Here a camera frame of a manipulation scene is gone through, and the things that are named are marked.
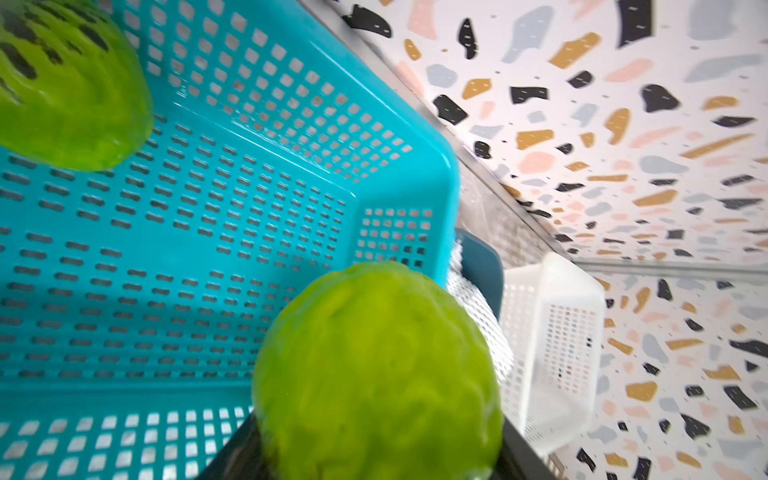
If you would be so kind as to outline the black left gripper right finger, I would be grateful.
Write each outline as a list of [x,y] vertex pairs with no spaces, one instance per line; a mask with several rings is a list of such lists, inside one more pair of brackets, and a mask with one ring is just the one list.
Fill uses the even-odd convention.
[[554,480],[555,476],[515,427],[504,420],[494,480]]

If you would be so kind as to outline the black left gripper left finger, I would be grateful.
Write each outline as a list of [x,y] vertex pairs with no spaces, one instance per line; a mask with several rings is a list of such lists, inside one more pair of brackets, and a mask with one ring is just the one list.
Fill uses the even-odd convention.
[[198,480],[268,480],[270,467],[257,420],[250,414],[197,476]]

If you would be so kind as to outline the white foam nets pile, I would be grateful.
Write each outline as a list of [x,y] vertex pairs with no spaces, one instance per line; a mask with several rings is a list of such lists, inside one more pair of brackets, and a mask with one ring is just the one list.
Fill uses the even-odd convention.
[[499,320],[494,317],[486,299],[480,290],[463,277],[461,271],[462,247],[455,241],[451,253],[447,276],[447,291],[468,313],[480,329],[489,348],[499,385],[511,375],[514,367],[514,354],[502,331]]

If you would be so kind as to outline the green custard apple dark spots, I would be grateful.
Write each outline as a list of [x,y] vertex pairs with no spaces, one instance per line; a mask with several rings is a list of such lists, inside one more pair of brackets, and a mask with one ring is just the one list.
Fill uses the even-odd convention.
[[92,1],[1,4],[1,145],[38,163],[110,170],[153,130],[139,56]]

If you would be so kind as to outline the white plastic basket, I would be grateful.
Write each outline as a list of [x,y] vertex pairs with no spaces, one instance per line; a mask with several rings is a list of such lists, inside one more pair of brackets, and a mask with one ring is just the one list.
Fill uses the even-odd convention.
[[499,324],[513,364],[502,410],[540,456],[588,427],[605,312],[602,285],[556,253],[504,273]]

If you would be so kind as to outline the dark blue net bin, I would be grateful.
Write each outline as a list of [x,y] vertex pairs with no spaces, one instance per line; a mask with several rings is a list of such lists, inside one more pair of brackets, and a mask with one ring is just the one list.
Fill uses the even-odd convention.
[[464,229],[456,229],[456,239],[462,247],[463,277],[480,290],[499,320],[504,295],[504,269],[500,256],[493,247]]

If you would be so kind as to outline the teal plastic basket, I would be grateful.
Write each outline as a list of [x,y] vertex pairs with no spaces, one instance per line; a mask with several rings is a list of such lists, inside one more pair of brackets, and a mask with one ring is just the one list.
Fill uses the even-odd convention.
[[92,1],[136,50],[153,130],[110,170],[1,145],[1,475],[195,479],[319,277],[446,280],[459,167],[296,1]]

